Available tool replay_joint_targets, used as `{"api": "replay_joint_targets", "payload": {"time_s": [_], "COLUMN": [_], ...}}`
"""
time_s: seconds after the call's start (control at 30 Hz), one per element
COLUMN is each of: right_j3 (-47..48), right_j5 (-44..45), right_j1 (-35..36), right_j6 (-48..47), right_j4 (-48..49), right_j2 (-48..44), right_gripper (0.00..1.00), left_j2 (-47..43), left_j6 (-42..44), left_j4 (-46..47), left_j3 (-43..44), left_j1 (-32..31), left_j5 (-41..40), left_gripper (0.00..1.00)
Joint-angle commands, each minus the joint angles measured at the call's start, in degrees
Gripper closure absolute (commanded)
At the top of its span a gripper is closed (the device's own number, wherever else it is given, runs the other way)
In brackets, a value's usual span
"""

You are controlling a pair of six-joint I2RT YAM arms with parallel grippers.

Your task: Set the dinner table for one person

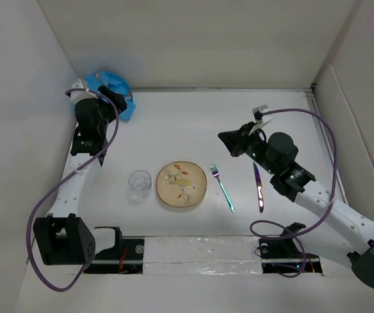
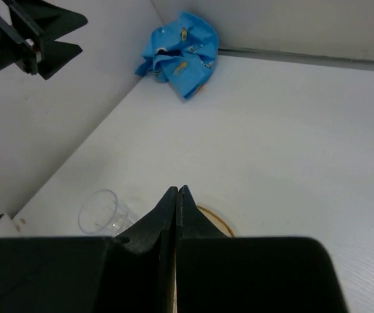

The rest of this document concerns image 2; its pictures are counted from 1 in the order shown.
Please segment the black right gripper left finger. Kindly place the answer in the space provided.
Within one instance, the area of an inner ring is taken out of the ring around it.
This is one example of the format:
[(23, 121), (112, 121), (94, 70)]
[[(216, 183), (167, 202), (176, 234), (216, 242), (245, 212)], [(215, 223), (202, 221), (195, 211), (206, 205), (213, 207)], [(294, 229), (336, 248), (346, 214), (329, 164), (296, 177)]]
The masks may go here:
[(0, 238), (0, 312), (170, 312), (178, 190), (121, 234)]

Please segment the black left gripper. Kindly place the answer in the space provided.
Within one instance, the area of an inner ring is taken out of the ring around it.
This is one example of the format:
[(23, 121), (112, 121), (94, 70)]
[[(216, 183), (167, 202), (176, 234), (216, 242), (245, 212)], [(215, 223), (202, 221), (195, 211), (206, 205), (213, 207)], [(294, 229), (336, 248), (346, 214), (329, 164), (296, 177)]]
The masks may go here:
[[(88, 23), (87, 18), (45, 1), (14, 1), (14, 26), (0, 16), (0, 71), (16, 64), (23, 72), (50, 79), (83, 50), (54, 41)], [(43, 53), (37, 42), (48, 42)]]

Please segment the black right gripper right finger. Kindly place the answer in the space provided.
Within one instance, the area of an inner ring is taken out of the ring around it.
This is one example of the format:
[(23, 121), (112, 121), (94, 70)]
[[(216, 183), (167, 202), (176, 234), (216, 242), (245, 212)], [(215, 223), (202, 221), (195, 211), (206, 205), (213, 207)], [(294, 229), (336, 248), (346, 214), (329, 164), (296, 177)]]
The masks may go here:
[(183, 186), (176, 204), (179, 312), (346, 312), (332, 260), (309, 237), (229, 237)]

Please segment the blue space-print cloth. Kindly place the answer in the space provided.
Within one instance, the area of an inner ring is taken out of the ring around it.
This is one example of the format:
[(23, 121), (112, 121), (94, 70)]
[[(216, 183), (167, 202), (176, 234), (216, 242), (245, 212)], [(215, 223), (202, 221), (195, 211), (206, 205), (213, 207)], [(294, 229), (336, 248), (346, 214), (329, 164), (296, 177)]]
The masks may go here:
[(151, 74), (188, 100), (214, 73), (218, 48), (213, 26), (195, 14), (181, 12), (177, 20), (151, 33), (135, 74)]

